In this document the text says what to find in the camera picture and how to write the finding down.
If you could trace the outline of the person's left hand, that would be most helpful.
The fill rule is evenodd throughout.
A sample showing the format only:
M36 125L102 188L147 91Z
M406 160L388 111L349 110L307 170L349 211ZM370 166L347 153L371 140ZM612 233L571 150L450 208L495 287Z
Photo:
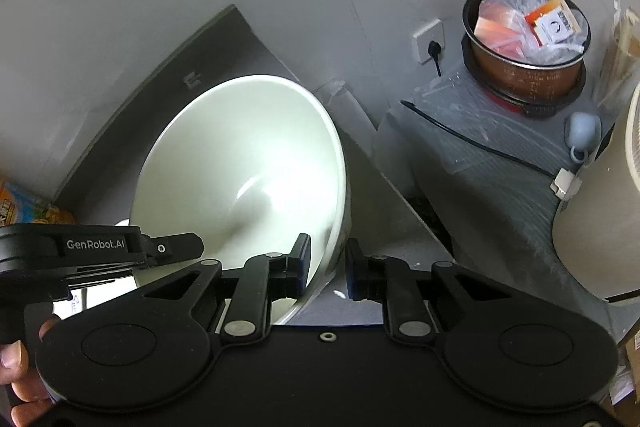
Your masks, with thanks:
M29 365L21 340L1 345L1 384L9 386L17 397L17 405L11 407L14 426L29 426L54 406L37 369Z

